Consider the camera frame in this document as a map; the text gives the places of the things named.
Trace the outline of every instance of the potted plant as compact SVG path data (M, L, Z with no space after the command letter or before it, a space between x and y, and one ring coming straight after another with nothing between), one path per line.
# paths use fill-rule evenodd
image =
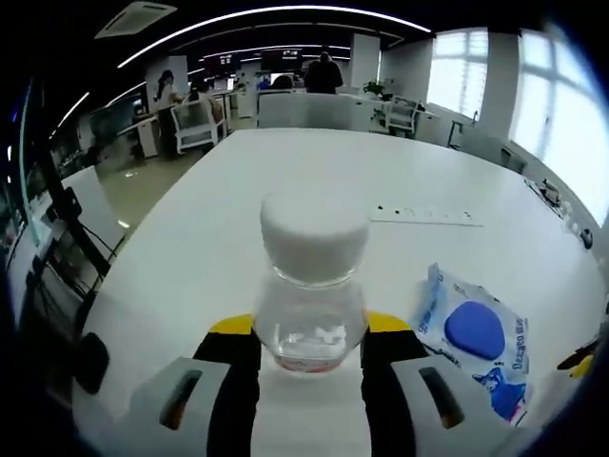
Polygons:
M370 98L379 98L383 95L384 85L379 83L378 81L368 81L363 86L363 93L367 93Z

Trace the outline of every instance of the clear plastic bottle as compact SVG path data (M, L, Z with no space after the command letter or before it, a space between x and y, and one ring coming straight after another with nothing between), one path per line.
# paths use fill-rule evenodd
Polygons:
M268 275L254 330L291 371L337 367L363 338L362 261L369 219L357 193L297 184L268 195L261 209Z

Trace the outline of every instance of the white bottle cap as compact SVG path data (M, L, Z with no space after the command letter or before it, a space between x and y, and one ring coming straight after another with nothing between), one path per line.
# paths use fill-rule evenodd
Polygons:
M369 231L365 203L357 192L318 182L270 193L260 222L273 267L309 284L350 274L362 260Z

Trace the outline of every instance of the air conditioner vent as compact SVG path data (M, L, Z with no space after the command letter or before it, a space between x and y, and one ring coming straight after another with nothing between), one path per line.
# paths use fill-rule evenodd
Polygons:
M177 8L150 2L133 2L100 30L95 38L134 35L156 21L172 14Z

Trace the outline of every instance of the floor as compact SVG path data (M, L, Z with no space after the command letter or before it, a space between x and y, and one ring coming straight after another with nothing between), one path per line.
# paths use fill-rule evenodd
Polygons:
M234 131L253 129L255 125L253 119L239 119L234 111L231 127ZM197 149L175 160L152 157L136 161L129 154L128 144L121 141L102 151L97 175L116 217L128 225L122 246L154 205L206 152Z

